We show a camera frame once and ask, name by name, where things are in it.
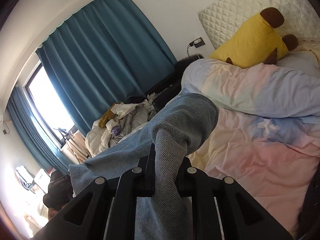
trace curtain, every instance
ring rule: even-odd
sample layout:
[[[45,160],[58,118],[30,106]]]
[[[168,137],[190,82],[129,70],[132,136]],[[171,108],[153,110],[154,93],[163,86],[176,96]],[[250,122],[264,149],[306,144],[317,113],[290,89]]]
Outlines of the curtain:
[[[13,89],[7,109],[24,144],[39,166],[45,171],[54,167],[67,174],[71,161],[48,138],[18,87]]]
[[[131,0],[95,0],[72,15],[37,54],[84,136],[114,103],[174,72],[172,52]]]

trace yellow plush toy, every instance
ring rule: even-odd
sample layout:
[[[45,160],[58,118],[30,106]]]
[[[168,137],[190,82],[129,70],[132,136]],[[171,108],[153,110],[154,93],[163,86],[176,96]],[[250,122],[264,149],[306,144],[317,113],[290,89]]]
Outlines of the yellow plush toy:
[[[221,45],[210,58],[249,68],[258,63],[276,64],[289,51],[298,46],[297,38],[286,35],[283,38],[275,28],[284,23],[284,17],[276,8],[264,9],[250,17],[235,35]]]

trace plug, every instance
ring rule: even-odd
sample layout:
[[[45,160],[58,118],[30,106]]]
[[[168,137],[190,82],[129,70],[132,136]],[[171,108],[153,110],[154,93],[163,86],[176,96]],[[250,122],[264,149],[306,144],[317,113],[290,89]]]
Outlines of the plug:
[[[205,43],[201,37],[199,39],[196,39],[193,42],[189,43],[190,47],[195,46],[196,48],[199,48],[203,45],[205,45]]]

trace blue curtain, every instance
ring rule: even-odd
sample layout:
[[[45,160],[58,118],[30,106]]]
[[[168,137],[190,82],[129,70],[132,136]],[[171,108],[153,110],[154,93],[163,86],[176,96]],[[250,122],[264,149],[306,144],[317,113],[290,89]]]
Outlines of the blue curtain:
[[[54,167],[67,174],[71,161],[48,138],[18,87],[13,89],[7,109],[23,142],[39,166],[45,171]]]
[[[176,63],[131,0],[91,2],[58,27],[37,54],[84,135],[114,102],[144,96]]]

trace silver screw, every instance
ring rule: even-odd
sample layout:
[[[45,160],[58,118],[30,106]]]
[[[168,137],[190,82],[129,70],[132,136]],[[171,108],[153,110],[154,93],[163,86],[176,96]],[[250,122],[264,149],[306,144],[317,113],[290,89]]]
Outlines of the silver screw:
[[[225,177],[224,178],[224,182],[227,183],[227,184],[232,184],[235,182],[235,180],[231,177]]]
[[[133,169],[132,169],[132,172],[133,173],[140,173],[142,171],[142,169],[140,168],[140,167],[134,167]]]
[[[98,177],[94,180],[96,184],[103,184],[104,183],[104,178],[103,177]]]
[[[187,168],[187,172],[194,174],[197,172],[197,169],[195,167],[190,167],[190,168]]]

